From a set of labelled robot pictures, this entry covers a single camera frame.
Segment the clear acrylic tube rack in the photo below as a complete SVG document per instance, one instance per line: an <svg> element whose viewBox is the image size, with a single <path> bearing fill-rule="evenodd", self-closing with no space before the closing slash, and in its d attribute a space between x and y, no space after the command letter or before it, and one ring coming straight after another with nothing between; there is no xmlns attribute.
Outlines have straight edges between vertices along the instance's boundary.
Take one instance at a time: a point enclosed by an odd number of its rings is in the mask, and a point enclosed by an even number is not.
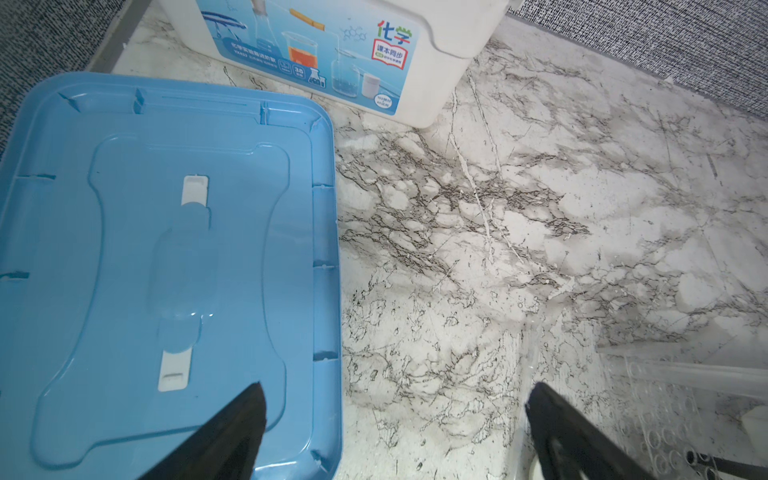
<svg viewBox="0 0 768 480"><path fill-rule="evenodd" d="M714 324L677 341L679 360L767 369L767 329ZM609 371L594 338L560 321L529 325L521 341L520 401L506 467L511 479L540 479L524 405L538 382L567 400L655 479L702 479L686 463L691 449L767 468L767 402Z"/></svg>

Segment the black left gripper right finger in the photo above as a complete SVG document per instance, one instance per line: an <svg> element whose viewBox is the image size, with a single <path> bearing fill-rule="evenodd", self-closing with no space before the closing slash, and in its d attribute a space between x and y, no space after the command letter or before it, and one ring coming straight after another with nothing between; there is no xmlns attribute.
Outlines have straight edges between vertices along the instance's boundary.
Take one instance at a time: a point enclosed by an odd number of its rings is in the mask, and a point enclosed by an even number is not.
<svg viewBox="0 0 768 480"><path fill-rule="evenodd" d="M534 385L525 410L545 479L653 477L548 384Z"/></svg>

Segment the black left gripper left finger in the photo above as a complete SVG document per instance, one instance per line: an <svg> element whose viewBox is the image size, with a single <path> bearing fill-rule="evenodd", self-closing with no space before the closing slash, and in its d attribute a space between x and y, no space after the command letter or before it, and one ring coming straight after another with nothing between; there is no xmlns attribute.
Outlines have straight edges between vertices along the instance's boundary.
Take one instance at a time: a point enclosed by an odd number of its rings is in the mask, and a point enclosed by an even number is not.
<svg viewBox="0 0 768 480"><path fill-rule="evenodd" d="M253 383L142 477L251 478L266 431L266 414L262 386Z"/></svg>

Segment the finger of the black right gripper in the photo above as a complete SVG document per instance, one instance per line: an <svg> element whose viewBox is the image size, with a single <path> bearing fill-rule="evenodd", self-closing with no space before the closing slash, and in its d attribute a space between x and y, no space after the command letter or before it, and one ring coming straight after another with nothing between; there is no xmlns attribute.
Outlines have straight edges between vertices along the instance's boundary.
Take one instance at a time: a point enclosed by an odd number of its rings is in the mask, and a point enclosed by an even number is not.
<svg viewBox="0 0 768 480"><path fill-rule="evenodd" d="M724 475L745 480L768 479L767 468L764 466L727 460L691 449L685 451L684 459L689 467L702 479L723 479Z"/></svg>

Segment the white plastic storage box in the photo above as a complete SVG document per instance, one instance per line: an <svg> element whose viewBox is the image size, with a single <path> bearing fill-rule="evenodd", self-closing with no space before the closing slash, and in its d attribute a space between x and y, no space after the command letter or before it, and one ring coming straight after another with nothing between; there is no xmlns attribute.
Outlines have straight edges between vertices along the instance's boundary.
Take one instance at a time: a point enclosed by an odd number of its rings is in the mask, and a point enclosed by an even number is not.
<svg viewBox="0 0 768 480"><path fill-rule="evenodd" d="M426 128L507 13L506 1L176 0L191 50Z"/></svg>

